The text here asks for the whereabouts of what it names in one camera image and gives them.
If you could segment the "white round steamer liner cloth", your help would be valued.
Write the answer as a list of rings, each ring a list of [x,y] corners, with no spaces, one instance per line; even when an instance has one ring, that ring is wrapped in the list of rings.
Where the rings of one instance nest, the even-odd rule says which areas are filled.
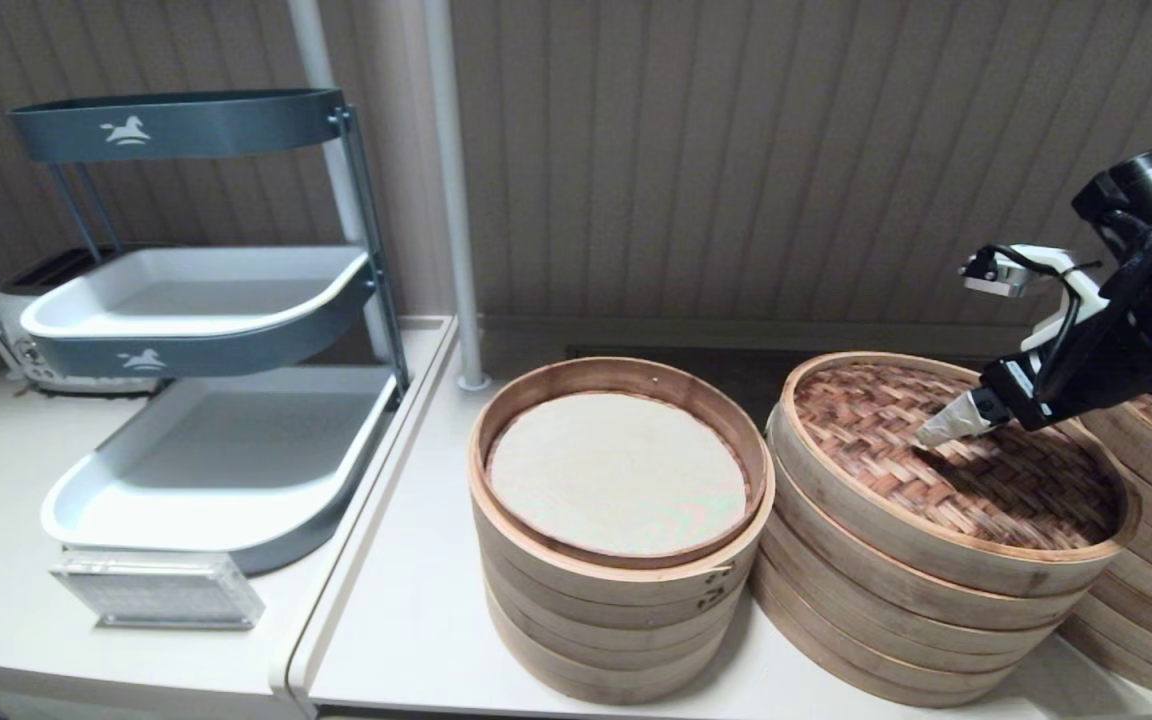
[[[722,541],[750,503],[744,470],[717,430],[681,407],[613,392],[522,411],[490,448],[486,483],[526,529],[628,561]]]

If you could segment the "black recessed cooktop panel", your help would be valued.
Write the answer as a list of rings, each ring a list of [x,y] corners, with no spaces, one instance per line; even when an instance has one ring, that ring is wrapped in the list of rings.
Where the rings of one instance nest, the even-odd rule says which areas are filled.
[[[568,344],[564,356],[567,359],[614,356],[652,361],[702,378],[741,406],[763,406],[773,404],[791,369],[814,355],[773,348]]]

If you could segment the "white metal support pole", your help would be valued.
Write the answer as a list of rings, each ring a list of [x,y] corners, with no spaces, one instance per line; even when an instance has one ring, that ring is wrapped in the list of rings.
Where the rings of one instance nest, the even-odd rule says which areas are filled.
[[[467,392],[488,388],[492,378],[483,365],[482,328],[477,311],[470,214],[468,214],[465,138],[460,108],[460,83],[454,59],[450,0],[422,0],[429,44],[431,96],[435,114],[454,305],[462,357],[458,387]]]
[[[287,1],[289,14],[291,14],[291,26],[294,38],[306,74],[308,86],[310,88],[338,88],[329,61],[329,51],[326,47],[326,37],[323,26],[320,6],[317,0],[285,0]],[[321,146],[326,172],[328,172],[332,194],[338,209],[340,228],[348,243],[365,245],[367,241],[364,228],[364,217],[357,209],[355,196],[353,196],[353,182],[349,176],[349,165],[346,154],[346,146],[340,138],[325,142]],[[392,361],[391,342],[385,332],[384,316],[381,313],[381,300],[379,291],[372,293],[371,300],[364,306],[367,338],[372,347],[372,353],[379,363]]]

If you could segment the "dark grey white-lined rack tray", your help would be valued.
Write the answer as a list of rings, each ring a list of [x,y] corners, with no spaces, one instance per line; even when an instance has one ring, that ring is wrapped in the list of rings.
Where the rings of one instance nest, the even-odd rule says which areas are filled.
[[[33,161],[217,159],[320,145],[340,137],[338,88],[71,97],[12,109]]]
[[[396,396],[384,366],[174,382],[50,488],[41,528],[71,550],[282,569],[338,532]]]
[[[146,249],[45,293],[20,323],[65,376],[248,376],[338,342],[374,281],[353,245]]]

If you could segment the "clear acrylic warning sign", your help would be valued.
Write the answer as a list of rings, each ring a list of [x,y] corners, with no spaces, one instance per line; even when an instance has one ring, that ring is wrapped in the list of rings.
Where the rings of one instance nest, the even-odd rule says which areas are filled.
[[[266,611],[225,553],[74,550],[50,574],[96,626],[247,632]]]

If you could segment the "white retro toaster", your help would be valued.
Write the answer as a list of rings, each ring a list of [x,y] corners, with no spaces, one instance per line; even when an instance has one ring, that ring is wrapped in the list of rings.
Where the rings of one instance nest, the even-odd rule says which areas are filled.
[[[20,318],[26,306],[47,291],[73,281],[99,265],[88,249],[55,252],[18,270],[0,285],[0,351],[33,389],[52,396],[152,396],[162,387],[160,379],[92,378],[63,376],[45,361],[24,331]]]

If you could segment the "dark grey metal rack frame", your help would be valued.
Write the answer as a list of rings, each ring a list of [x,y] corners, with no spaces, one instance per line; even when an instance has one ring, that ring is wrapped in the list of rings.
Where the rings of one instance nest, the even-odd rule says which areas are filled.
[[[372,270],[374,270],[376,273],[374,291],[379,291],[380,295],[385,332],[387,332],[387,338],[392,348],[392,361],[385,364],[388,365],[392,376],[396,378],[397,389],[406,391],[410,387],[410,365],[407,363],[407,357],[404,356],[401,342],[401,331],[399,331],[397,327],[396,306],[394,306],[391,275],[387,270],[387,263],[385,263],[384,245],[379,234],[378,222],[376,222],[376,202],[371,191],[366,156],[364,152],[364,145],[362,145],[361,129],[358,129],[357,111],[355,106],[346,101],[346,108],[338,115],[338,120],[340,126],[339,138],[340,141],[343,141],[343,145],[346,146],[349,176],[351,176],[353,182],[353,196],[355,196],[357,209],[361,210],[361,214],[364,217],[364,228],[367,234],[365,245],[357,245],[357,243],[348,242],[340,243],[340,245],[361,247],[361,249],[367,251],[371,258]],[[63,165],[65,164],[50,164],[50,167],[52,169],[59,169],[63,167]],[[151,247],[151,249],[198,249],[198,247]],[[99,265],[97,265],[96,268],[99,268],[99,266],[114,262],[119,258],[124,258],[124,256],[132,252],[122,252],[113,259],[99,258],[99,260],[97,260]]]

